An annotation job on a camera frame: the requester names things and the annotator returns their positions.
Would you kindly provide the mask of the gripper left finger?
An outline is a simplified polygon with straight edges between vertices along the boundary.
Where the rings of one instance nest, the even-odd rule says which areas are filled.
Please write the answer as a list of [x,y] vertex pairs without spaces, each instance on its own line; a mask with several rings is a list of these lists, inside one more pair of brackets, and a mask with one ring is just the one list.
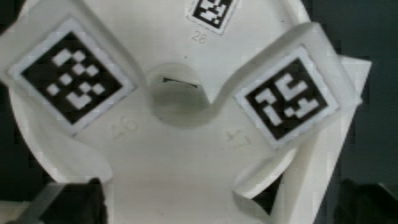
[[20,224],[109,224],[103,185],[50,183],[20,216]]

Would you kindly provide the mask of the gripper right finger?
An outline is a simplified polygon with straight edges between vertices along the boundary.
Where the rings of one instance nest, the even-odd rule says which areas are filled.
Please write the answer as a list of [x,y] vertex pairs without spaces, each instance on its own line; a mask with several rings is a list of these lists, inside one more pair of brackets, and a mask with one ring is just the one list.
[[398,224],[398,196],[382,184],[341,181],[334,224]]

